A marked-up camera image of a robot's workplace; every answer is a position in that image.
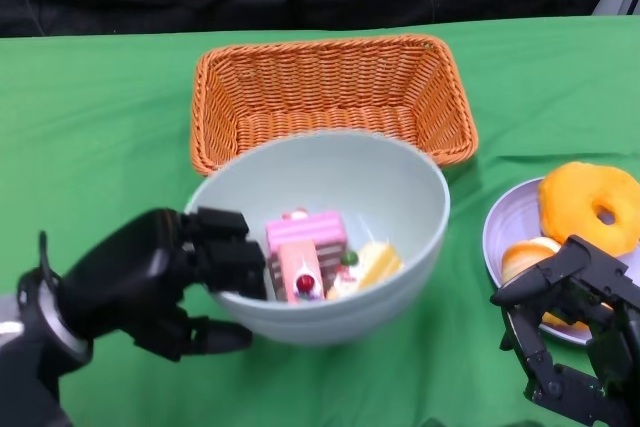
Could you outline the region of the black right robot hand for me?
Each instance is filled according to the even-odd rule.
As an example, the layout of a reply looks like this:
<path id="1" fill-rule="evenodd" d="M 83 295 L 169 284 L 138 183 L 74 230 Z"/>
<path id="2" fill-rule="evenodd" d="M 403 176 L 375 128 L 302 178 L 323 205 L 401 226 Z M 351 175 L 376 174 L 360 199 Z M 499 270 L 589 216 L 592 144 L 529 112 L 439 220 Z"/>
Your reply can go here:
<path id="1" fill-rule="evenodd" d="M 505 334 L 500 348 L 515 352 L 531 402 L 586 426 L 639 423 L 639 288 L 624 263 L 578 236 L 535 263 L 491 297 Z M 582 322 L 594 373 L 553 361 L 539 333 L 544 313 Z"/>

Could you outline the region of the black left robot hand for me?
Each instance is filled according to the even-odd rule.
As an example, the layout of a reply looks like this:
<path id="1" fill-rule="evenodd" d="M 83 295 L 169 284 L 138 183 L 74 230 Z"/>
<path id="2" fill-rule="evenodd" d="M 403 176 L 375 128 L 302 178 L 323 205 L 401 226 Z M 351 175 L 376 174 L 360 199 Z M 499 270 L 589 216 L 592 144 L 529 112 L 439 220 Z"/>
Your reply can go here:
<path id="1" fill-rule="evenodd" d="M 86 253 L 59 281 L 66 326 L 93 341 L 120 330 L 135 345 L 171 361 L 251 346 L 237 323 L 191 317 L 180 307 L 187 288 L 263 300 L 264 254 L 239 212 L 200 208 L 146 212 Z"/>

